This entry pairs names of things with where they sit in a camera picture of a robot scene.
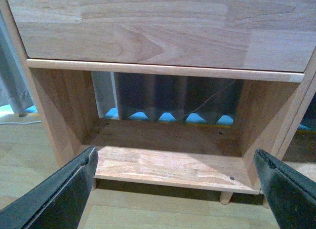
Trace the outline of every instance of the wooden cabinet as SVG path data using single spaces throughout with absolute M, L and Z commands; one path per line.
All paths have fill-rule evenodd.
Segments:
M 95 144 L 96 178 L 258 194 L 316 91 L 316 0 L 0 2 L 60 166 Z M 91 71 L 244 86 L 233 128 L 103 120 Z

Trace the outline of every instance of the floor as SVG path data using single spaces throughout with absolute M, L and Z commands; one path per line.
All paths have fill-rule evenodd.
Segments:
M 38 115 L 0 117 L 31 122 Z M 41 123 L 0 125 L 0 208 L 31 190 L 58 169 Z M 277 229 L 261 195 L 234 194 L 230 204 L 219 192 L 98 181 L 80 229 Z

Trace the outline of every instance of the drawer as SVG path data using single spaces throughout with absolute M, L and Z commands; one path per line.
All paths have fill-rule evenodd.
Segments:
M 8 0 L 30 58 L 303 72 L 316 0 Z

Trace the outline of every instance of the cabinet leg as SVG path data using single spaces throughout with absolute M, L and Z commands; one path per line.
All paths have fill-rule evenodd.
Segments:
M 267 198 L 263 198 L 263 200 L 262 200 L 262 205 L 265 207 L 265 208 L 267 208 L 267 209 L 270 209 L 270 206 L 269 206 L 269 203 L 268 203 L 268 201 L 267 201 Z
M 92 185 L 92 191 L 95 190 L 97 188 L 97 180 L 94 178 L 93 179 L 93 185 Z
M 229 204 L 229 201 L 231 200 L 233 196 L 233 192 L 222 192 L 221 196 L 219 197 L 221 204 Z

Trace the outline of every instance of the wooden shelf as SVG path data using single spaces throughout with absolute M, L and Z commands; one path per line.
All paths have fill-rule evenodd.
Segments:
M 230 128 L 100 119 L 96 178 L 258 194 Z

